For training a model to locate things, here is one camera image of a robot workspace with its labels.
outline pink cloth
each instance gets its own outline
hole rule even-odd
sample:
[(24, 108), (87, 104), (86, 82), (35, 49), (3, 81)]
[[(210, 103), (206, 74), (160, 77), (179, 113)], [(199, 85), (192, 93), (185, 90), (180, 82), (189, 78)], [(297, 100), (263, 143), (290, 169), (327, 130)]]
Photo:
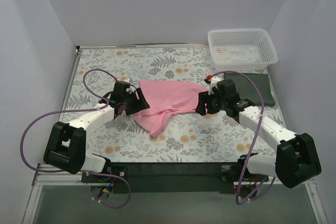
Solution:
[(195, 112), (198, 93), (207, 88), (188, 81), (140, 81), (140, 88), (151, 107), (131, 115), (152, 137), (156, 137), (173, 115)]

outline folded fabric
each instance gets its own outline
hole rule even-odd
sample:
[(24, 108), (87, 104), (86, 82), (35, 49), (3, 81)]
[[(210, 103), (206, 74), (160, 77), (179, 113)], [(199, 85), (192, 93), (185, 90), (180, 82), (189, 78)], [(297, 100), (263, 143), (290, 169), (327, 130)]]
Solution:
[[(275, 100), (271, 93), (271, 87), (269, 83), (268, 74), (265, 73), (245, 73), (245, 75), (250, 78), (253, 83), (259, 89), (261, 96), (264, 100), (265, 106), (274, 106)], [(224, 79), (231, 79), (236, 85), (237, 92), (241, 99), (250, 99), (257, 106), (261, 105), (261, 100), (256, 89), (252, 84), (243, 76), (237, 73), (226, 73), (224, 74)]]
[(198, 93), (207, 90), (188, 81), (140, 81), (140, 88), (150, 109), (131, 116), (152, 137), (159, 135), (173, 115), (195, 112)]

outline table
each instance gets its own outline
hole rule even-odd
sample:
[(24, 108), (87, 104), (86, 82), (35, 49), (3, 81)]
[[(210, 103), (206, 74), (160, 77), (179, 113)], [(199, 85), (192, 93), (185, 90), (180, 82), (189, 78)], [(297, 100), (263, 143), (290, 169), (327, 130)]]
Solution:
[[(93, 108), (98, 98), (82, 83), (83, 74), (92, 69), (110, 71), (120, 80), (130, 78), (138, 87), (141, 80), (191, 81), (207, 87), (203, 79), (216, 72), (207, 46), (162, 46), (129, 48), (84, 48), (75, 69), (66, 99), (66, 109)], [(266, 70), (249, 71), (267, 73)], [(105, 73), (88, 75), (87, 83), (104, 95), (113, 88), (114, 80)], [(67, 113), (68, 122), (78, 113)], [(283, 124), (276, 104), (265, 108), (265, 115)], [(214, 115), (197, 113), (173, 116), (157, 137), (123, 114), (106, 123), (87, 140), (87, 152), (105, 156), (113, 162), (236, 162), (246, 154), (254, 133), (221, 111)], [(275, 155), (270, 146), (258, 139), (254, 151)]]

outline metal frame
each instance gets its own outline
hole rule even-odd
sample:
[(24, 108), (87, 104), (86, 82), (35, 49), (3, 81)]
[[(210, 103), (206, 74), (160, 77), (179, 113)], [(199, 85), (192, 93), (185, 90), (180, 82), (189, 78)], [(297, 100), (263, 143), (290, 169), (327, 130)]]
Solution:
[[(158, 48), (158, 47), (206, 47), (206, 45), (199, 45), (199, 44), (161, 44), (161, 45), (119, 45), (119, 46), (105, 46), (105, 47), (83, 47), (80, 46), (79, 50), (77, 52), (77, 57), (73, 63), (73, 68), (72, 68), (72, 72), (69, 78), (69, 82), (68, 82), (68, 86), (67, 86), (67, 91), (64, 97), (64, 102), (62, 105), (62, 109), (65, 109), (67, 106), (67, 100), (70, 94), (70, 90), (72, 87), (72, 83), (73, 83), (73, 79), (75, 77), (75, 73), (77, 71), (77, 66), (78, 66), (78, 62), (80, 60), (80, 56), (82, 53), (83, 49), (101, 49), (101, 48), (130, 48), (130, 47), (136, 47), (136, 48)], [(271, 85), (271, 89), (274, 92), (274, 98), (277, 104), (278, 103), (278, 99), (276, 97), (276, 93), (274, 90), (274, 86), (272, 84), (272, 81), (270, 79), (270, 85)], [(280, 112), (280, 116), (282, 118), (283, 124), (286, 127), (286, 123), (281, 111), (281, 108), (279, 107), (279, 112)], [(40, 168), (45, 168), (45, 169), (56, 169), (52, 166), (49, 165), (39, 165)], [(94, 184), (96, 186), (100, 186), (100, 185), (106, 185), (107, 183), (101, 183), (101, 184)], [(276, 179), (275, 184), (281, 184), (281, 182)], [(72, 175), (72, 174), (68, 174), (66, 172), (64, 173), (58, 173), (58, 174), (43, 174), (43, 173), (36, 173), (34, 181), (33, 181), (33, 188), (30, 194), (30, 198), (27, 204), (27, 208), (26, 208), (26, 212), (23, 218), (23, 222), (24, 224), (26, 223), (33, 223), (34, 221), (34, 217), (35, 217), (35, 213), (38, 207), (38, 202), (41, 196), (41, 191), (43, 186), (50, 186), (50, 185), (58, 185), (58, 186), (88, 186), (90, 184), (84, 184), (81, 182), (81, 173)], [(316, 184), (314, 184), (314, 178), (306, 181), (305, 182), (306, 185), (306, 189), (307, 189), (307, 193), (316, 217), (316, 220), (318, 222), (318, 224), (322, 223), (328, 223), (326, 215), (324, 213), (324, 210), (322, 208), (322, 204), (318, 195), (318, 192), (316, 190)]]

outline laundry basket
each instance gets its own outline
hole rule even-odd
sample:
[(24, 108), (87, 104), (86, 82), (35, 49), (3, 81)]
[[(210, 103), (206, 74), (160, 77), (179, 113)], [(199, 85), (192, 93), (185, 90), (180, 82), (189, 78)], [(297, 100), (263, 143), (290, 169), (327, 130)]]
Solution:
[(278, 61), (273, 42), (263, 29), (212, 30), (208, 41), (219, 71), (264, 69)]

